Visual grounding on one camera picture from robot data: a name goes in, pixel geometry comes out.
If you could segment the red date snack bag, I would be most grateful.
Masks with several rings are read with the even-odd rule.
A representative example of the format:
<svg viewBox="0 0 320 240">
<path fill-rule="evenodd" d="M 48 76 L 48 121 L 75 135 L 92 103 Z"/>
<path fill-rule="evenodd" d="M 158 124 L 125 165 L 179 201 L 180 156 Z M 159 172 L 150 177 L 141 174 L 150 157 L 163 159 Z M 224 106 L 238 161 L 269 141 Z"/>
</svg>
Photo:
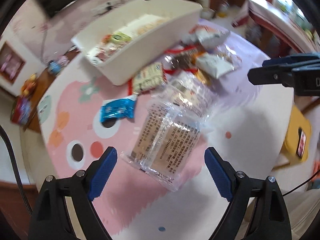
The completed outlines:
<svg viewBox="0 0 320 240">
<path fill-rule="evenodd" d="M 205 50 L 213 50 L 222 45 L 230 34 L 230 30 L 217 30 L 206 25 L 196 25 L 183 42 L 185 44 L 199 44 Z"/>
</svg>

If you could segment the clear cracker packet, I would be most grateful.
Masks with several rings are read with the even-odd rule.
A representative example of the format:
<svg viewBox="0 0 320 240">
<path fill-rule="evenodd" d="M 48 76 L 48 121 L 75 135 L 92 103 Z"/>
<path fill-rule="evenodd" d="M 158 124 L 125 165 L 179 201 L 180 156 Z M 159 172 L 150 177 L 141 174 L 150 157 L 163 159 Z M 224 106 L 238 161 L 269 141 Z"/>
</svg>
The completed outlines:
<svg viewBox="0 0 320 240">
<path fill-rule="evenodd" d="M 140 134 L 122 158 L 170 191 L 178 190 L 217 100 L 194 74 L 181 72 L 148 102 Z"/>
</svg>

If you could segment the white grey snack bag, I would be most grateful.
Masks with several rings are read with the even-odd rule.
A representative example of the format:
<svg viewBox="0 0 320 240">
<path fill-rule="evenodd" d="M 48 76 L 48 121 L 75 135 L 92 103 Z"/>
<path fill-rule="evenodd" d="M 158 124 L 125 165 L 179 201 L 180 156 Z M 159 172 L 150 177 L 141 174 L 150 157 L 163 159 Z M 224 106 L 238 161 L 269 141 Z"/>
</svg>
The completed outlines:
<svg viewBox="0 0 320 240">
<path fill-rule="evenodd" d="M 241 64 L 227 55 L 204 53 L 195 59 L 195 66 L 211 77 L 219 79 L 238 70 Z"/>
</svg>

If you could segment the yellow stool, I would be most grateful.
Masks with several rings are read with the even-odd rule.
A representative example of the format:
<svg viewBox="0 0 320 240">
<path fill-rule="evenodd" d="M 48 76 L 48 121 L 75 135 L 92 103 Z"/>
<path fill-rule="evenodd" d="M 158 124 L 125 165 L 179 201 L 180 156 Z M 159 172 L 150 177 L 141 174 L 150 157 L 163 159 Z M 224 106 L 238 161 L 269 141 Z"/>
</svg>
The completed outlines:
<svg viewBox="0 0 320 240">
<path fill-rule="evenodd" d="M 293 105 L 289 125 L 280 151 L 288 160 L 288 165 L 306 162 L 309 156 L 311 134 L 310 121 Z"/>
</svg>

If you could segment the cartoon pink purple tablecloth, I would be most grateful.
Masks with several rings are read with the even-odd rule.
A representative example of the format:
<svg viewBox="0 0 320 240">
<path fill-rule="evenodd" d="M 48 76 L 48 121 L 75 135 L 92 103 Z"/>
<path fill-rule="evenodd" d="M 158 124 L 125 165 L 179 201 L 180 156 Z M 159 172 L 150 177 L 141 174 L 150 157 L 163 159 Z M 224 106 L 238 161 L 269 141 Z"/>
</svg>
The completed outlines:
<svg viewBox="0 0 320 240">
<path fill-rule="evenodd" d="M 204 162 L 214 147 L 249 177 L 265 179 L 276 163 L 293 105 L 293 89 L 254 86 L 247 78 L 266 55 L 236 34 L 227 44 L 242 67 L 217 80 L 219 97 L 202 122 L 155 93 L 138 96 L 133 119 L 100 122 L 101 107 L 128 94 L 76 56 L 38 107 L 57 176 L 85 170 L 110 146 L 118 160 L 93 206 L 113 239 L 209 239 L 225 213 Z"/>
</svg>

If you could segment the blue foil snack packet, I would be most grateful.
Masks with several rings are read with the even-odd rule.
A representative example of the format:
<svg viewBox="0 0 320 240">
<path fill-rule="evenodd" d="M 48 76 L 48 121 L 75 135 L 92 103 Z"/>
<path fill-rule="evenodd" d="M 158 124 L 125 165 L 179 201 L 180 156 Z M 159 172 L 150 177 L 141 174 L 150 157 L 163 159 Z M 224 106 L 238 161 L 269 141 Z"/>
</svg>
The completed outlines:
<svg viewBox="0 0 320 240">
<path fill-rule="evenodd" d="M 136 98 L 122 98 L 104 104 L 100 109 L 100 122 L 110 119 L 133 119 L 135 116 Z"/>
</svg>

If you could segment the red round cookie tin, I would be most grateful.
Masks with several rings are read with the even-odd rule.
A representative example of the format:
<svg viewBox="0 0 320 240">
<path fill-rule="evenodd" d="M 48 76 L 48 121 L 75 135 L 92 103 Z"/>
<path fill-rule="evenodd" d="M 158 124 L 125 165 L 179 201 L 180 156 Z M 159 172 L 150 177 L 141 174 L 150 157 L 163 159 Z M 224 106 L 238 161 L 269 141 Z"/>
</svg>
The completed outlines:
<svg viewBox="0 0 320 240">
<path fill-rule="evenodd" d="M 17 96 L 12 107 L 10 121 L 20 126 L 24 126 L 28 122 L 30 113 L 30 101 L 21 95 Z"/>
</svg>

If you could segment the brown wooden tv cabinet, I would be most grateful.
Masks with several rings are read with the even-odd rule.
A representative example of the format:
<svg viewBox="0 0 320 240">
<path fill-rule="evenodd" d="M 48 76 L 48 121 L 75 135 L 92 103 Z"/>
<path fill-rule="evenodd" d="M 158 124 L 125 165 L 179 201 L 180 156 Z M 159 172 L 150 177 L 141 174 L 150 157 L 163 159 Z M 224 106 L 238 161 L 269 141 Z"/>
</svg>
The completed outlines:
<svg viewBox="0 0 320 240">
<path fill-rule="evenodd" d="M 68 57 L 69 63 L 79 54 L 78 48 L 72 46 L 64 55 Z M 47 68 L 37 77 L 37 86 L 33 94 L 27 97 L 31 103 L 31 113 L 28 119 L 28 122 L 22 126 L 23 131 L 31 130 L 37 133 L 40 133 L 40 114 L 37 113 L 37 107 L 41 101 L 41 98 L 44 96 L 45 92 L 51 86 L 53 81 L 56 79 L 57 75 L 52 75 L 48 72 Z"/>
</svg>

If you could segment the fruit bowl with apples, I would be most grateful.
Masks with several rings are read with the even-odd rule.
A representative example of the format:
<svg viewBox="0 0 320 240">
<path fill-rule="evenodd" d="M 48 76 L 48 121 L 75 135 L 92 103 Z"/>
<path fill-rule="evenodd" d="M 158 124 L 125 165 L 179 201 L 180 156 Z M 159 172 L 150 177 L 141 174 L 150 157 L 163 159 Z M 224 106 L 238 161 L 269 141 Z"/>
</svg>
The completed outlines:
<svg viewBox="0 0 320 240">
<path fill-rule="evenodd" d="M 37 86 L 37 74 L 32 74 L 21 87 L 21 95 L 23 97 L 29 97 L 35 91 Z"/>
</svg>

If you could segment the white red snack packet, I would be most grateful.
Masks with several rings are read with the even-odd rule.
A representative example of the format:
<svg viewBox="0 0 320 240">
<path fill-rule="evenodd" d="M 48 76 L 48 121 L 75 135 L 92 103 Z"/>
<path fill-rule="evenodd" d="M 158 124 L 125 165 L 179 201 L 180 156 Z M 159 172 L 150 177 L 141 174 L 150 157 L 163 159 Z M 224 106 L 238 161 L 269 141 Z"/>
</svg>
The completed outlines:
<svg viewBox="0 0 320 240">
<path fill-rule="evenodd" d="M 163 64 L 154 62 L 140 70 L 131 79 L 131 93 L 142 94 L 167 82 Z"/>
</svg>

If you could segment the blue snow globe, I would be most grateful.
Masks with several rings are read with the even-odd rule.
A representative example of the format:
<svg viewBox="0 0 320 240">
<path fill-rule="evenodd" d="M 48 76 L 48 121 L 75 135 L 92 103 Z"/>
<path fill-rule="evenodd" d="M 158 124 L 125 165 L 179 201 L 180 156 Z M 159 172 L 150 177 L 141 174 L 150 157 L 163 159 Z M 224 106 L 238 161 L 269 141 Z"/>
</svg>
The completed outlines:
<svg viewBox="0 0 320 240">
<path fill-rule="evenodd" d="M 61 66 L 54 60 L 48 62 L 48 72 L 52 75 L 57 75 L 61 72 Z"/>
</svg>

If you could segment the pink toy figure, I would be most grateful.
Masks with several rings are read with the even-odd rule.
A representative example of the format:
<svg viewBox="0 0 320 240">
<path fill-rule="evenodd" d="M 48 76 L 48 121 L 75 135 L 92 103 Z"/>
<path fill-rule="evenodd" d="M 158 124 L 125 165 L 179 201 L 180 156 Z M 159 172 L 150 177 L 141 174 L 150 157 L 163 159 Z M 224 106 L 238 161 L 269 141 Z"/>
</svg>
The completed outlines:
<svg viewBox="0 0 320 240">
<path fill-rule="evenodd" d="M 67 56 L 63 55 L 58 59 L 57 63 L 64 68 L 69 64 L 69 59 Z"/>
</svg>

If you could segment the white plastic storage bin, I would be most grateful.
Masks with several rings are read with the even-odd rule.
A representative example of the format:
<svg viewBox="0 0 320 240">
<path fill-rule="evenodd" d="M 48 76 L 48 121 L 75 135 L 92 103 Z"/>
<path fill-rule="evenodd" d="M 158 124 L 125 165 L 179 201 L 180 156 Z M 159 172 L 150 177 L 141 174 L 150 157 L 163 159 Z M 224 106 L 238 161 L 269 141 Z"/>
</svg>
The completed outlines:
<svg viewBox="0 0 320 240">
<path fill-rule="evenodd" d="M 90 23 L 72 37 L 85 59 L 116 86 L 177 45 L 198 23 L 202 5 L 187 0 L 132 0 Z M 131 41 L 105 61 L 95 59 L 107 34 Z"/>
</svg>

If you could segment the pink dumbbells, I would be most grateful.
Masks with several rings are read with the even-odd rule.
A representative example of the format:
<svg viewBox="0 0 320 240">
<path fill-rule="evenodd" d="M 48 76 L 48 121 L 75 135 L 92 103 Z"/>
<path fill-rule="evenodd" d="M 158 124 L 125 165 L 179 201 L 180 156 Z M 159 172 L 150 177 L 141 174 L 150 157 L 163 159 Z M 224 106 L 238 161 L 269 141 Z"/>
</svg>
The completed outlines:
<svg viewBox="0 0 320 240">
<path fill-rule="evenodd" d="M 18 67 L 18 61 L 14 59 L 12 54 L 9 54 L 1 66 L 1 72 L 14 72 Z"/>
</svg>

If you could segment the green snack packet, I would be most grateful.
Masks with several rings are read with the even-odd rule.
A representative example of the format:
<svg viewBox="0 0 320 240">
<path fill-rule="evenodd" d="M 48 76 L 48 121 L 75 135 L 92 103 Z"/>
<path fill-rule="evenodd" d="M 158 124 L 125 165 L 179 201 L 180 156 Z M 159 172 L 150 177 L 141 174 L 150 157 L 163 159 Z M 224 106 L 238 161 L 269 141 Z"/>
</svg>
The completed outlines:
<svg viewBox="0 0 320 240">
<path fill-rule="evenodd" d="M 112 43 L 124 43 L 124 42 L 130 42 L 132 38 L 129 35 L 126 35 L 125 33 L 122 33 L 120 31 L 114 33 L 111 35 L 110 41 Z"/>
</svg>

